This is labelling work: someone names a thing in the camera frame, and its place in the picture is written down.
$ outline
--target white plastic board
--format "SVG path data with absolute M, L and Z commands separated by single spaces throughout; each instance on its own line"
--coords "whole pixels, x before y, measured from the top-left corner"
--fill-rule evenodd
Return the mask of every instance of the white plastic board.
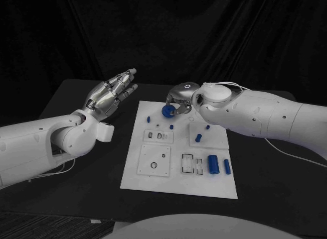
M 206 129 L 208 124 L 195 108 L 189 114 L 166 118 L 161 114 L 164 105 L 164 102 L 140 102 L 120 188 L 238 199 L 225 128 L 210 125 Z M 164 134 L 164 139 L 149 138 L 150 132 L 153 136 Z M 203 136 L 197 143 L 199 133 Z M 218 156 L 219 174 L 209 173 L 209 155 Z M 226 174 L 225 159 L 229 160 L 231 175 Z

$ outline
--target robotic arm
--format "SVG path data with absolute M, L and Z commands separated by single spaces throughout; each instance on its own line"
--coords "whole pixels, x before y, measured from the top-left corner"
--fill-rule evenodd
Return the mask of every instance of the robotic arm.
M 114 126 L 101 122 L 136 91 L 127 90 L 137 70 L 101 82 L 88 94 L 81 110 L 71 115 L 0 127 L 0 187 L 30 179 L 66 161 L 84 156 L 95 141 L 111 142 Z M 61 154 L 52 152 L 53 143 Z
M 202 87 L 193 82 L 177 85 L 170 90 L 163 115 L 189 113 L 192 105 L 209 124 L 249 137 L 298 144 L 327 160 L 327 107 L 297 103 L 261 91 L 236 93 L 222 82 L 205 83 Z

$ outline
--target dark background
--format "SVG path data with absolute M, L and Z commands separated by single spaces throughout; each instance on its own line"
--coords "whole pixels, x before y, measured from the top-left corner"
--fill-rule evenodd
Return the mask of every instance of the dark background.
M 233 81 L 327 106 L 327 0 L 0 1 L 0 126 L 38 119 L 65 79 L 133 67 L 140 83 Z

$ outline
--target table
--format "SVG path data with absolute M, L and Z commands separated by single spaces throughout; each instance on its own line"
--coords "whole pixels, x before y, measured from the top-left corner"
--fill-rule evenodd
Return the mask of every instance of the table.
M 39 118 L 68 115 L 82 108 L 98 83 L 65 80 Z M 327 169 L 280 153 L 262 138 L 228 131 L 238 200 L 120 189 L 138 102 L 166 101 L 172 87 L 138 84 L 105 120 L 115 126 L 113 142 L 98 141 L 69 172 L 0 190 L 0 211 L 121 222 L 170 214 L 213 214 L 295 235 L 327 236 Z M 267 92 L 295 100 L 288 92 Z M 287 153 L 327 164 L 298 145 L 271 142 Z

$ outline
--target blue cylinder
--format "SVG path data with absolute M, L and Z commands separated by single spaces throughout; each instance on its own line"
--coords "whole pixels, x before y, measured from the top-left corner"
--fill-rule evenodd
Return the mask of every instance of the blue cylinder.
M 210 174 L 219 174 L 219 159 L 216 155 L 209 155 Z
M 161 108 L 161 114 L 167 117 L 172 118 L 174 116 L 170 115 L 170 112 L 176 110 L 176 107 L 173 105 L 167 105 Z
M 197 142 L 197 143 L 200 142 L 200 139 L 202 139 L 202 135 L 197 134 L 197 138 L 196 138 L 196 142 Z
M 231 170 L 231 165 L 229 165 L 229 160 L 225 159 L 225 167 L 226 167 L 226 174 L 232 174 L 232 170 Z

